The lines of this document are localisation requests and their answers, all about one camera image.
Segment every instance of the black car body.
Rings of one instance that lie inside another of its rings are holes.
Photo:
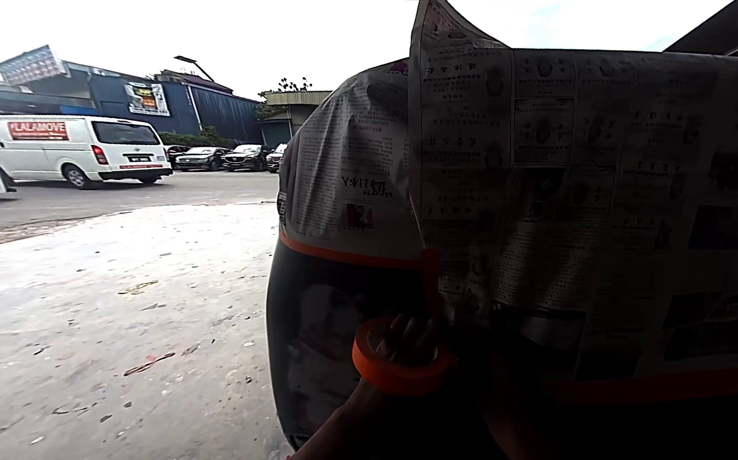
[[[228,149],[221,147],[192,147],[176,157],[173,169],[218,171],[222,167],[222,155],[228,152]]]
[[[284,150],[286,150],[286,144],[279,144],[275,151],[267,155],[267,169],[269,172],[277,173],[278,168],[281,168],[281,162],[284,160]]]
[[[264,171],[267,166],[267,146],[243,144],[226,154],[222,159],[228,171],[250,170]]]
[[[167,155],[167,161],[170,162],[170,166],[173,167],[173,163],[176,161],[176,158],[188,150],[190,150],[190,147],[188,146],[165,146],[164,154]]]

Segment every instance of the masking tape roll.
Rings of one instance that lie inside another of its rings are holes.
[[[373,319],[357,329],[352,361],[363,378],[387,394],[421,396],[437,390],[446,378],[453,357],[445,345],[437,345],[437,357],[426,366],[401,366],[382,358],[369,345],[369,333],[390,319]]]

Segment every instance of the newspaper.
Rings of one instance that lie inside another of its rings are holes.
[[[446,316],[580,382],[738,367],[738,58],[511,49],[421,0],[409,192]]]
[[[289,142],[278,212],[291,242],[401,267],[420,260],[406,170],[407,77],[403,59],[347,79]]]

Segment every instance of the asphalt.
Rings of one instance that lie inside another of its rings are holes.
[[[175,172],[159,183],[107,181],[102,190],[65,182],[19,182],[0,196],[0,229],[84,219],[166,204],[228,204],[275,200],[278,175],[270,172]]]

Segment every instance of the lalamove van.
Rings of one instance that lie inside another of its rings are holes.
[[[15,179],[154,183],[173,170],[148,123],[97,116],[0,115],[0,166]]]

